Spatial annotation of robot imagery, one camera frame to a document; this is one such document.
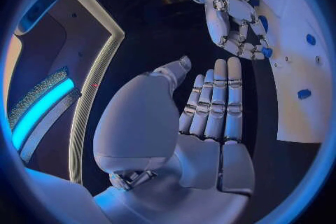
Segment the glowing blue panel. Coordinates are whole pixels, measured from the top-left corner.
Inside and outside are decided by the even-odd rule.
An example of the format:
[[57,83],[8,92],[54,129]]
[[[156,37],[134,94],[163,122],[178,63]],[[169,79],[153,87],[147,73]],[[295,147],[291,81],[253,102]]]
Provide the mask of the glowing blue panel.
[[22,143],[26,139],[31,128],[38,122],[44,113],[73,88],[74,84],[72,80],[68,78],[49,91],[28,110],[19,123],[16,124],[13,131],[12,140],[17,150],[22,146]]

